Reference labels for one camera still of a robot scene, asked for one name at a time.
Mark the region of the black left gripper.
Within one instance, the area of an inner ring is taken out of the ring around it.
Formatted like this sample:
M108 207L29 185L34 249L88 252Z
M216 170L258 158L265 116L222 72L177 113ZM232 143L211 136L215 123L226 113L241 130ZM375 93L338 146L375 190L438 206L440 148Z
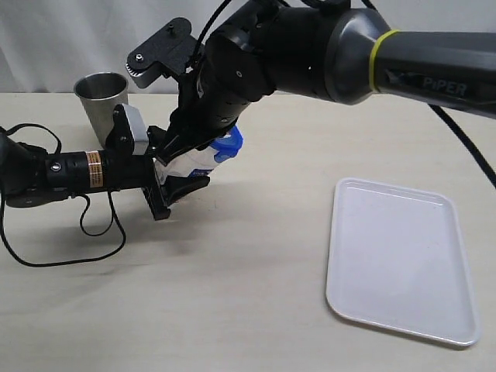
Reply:
M170 217L171 211L167 205L209 185L209 176L169 176L161 192L149 149L160 150L167 145L167 130L159 126L146 129L140 111L123 103L113 109L112 121L113 128L104 149L104 185L107 189L140 189L153 219L160 221Z

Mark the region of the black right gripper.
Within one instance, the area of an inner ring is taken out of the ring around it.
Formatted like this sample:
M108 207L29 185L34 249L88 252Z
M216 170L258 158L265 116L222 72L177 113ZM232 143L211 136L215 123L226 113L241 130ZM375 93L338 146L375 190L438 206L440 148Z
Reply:
M177 108L170 114L167 145L154 150L154 157L163 165L193 149L203 150L213 140L223 137L248 106L246 99L220 83L206 59L196 67L189 67L196 43L190 21L177 17L126 58L128 74L141 89L160 77L177 82Z

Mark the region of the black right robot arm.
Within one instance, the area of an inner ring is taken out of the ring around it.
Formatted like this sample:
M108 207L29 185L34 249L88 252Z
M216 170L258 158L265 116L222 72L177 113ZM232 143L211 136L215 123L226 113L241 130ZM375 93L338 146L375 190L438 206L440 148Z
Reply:
M398 31L348 1L248 1L199 37L178 17L130 52L126 68L141 88L160 77L178 84L178 106L155 144L164 164L207 147L277 91L343 105L397 95L495 115L493 33Z

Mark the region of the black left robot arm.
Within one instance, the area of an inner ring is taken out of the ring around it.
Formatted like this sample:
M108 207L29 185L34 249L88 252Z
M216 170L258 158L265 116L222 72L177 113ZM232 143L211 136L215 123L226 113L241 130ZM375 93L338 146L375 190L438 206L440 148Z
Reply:
M137 108L118 104L112 110L113 127L102 150L53 153L12 140L25 128L18 124L1 130L1 183L6 204L32 208L78 195L140 189L156 220L167 219L170 206L208 186L207 175L159 176L154 145L165 132L146 128Z

